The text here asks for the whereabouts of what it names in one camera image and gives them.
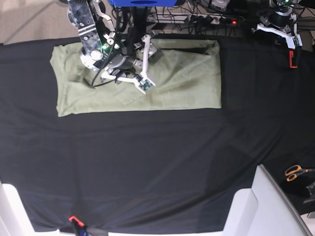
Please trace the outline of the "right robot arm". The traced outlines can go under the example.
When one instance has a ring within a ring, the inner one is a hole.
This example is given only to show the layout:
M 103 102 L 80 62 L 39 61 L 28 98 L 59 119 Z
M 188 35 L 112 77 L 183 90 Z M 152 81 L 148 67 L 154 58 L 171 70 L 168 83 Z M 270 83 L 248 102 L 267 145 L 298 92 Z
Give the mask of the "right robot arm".
M 120 20 L 114 23 L 101 1 L 69 0 L 67 4 L 67 17 L 82 42 L 80 60 L 96 72 L 90 82 L 93 88 L 125 82 L 146 93 L 155 86 L 148 73 L 149 58 L 157 52 L 151 42 L 155 32 L 140 32 L 139 24 L 135 24 L 128 29 L 127 36 L 122 36 L 128 18 L 124 18 L 122 26 Z

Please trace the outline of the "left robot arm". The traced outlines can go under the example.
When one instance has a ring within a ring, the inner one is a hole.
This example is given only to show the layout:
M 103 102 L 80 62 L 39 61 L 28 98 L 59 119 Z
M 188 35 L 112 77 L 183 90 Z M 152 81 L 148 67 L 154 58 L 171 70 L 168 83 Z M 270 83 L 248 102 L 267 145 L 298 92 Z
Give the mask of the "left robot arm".
M 252 32 L 273 33 L 283 39 L 291 50 L 302 47 L 302 39 L 297 32 L 298 16 L 293 12 L 298 3 L 298 0 L 270 1 L 270 7 L 257 11 L 260 23 L 252 28 Z

